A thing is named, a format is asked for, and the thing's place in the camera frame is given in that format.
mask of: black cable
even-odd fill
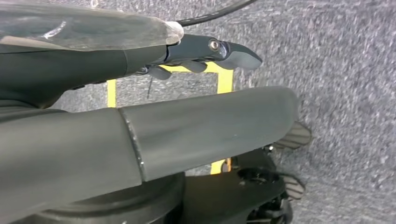
[[[180,25],[182,25],[182,27],[187,27],[187,26],[200,24],[203,22],[208,22],[211,20],[218,19],[222,16],[228,15],[230,13],[233,13],[237,10],[240,10],[241,8],[246,7],[256,1],[258,1],[258,0],[241,0],[240,2],[234,3],[230,6],[225,7],[225,8],[222,8],[221,10],[219,10],[217,12],[209,13],[209,14],[205,14],[205,15],[201,15],[198,17],[189,18],[189,19],[185,19],[185,20],[179,20],[176,22],[180,23]]]

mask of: bolt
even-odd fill
[[[219,48],[220,48],[220,43],[219,43],[219,41],[218,41],[218,40],[210,40],[210,41],[209,41],[209,48],[210,48],[212,51],[218,51]]]

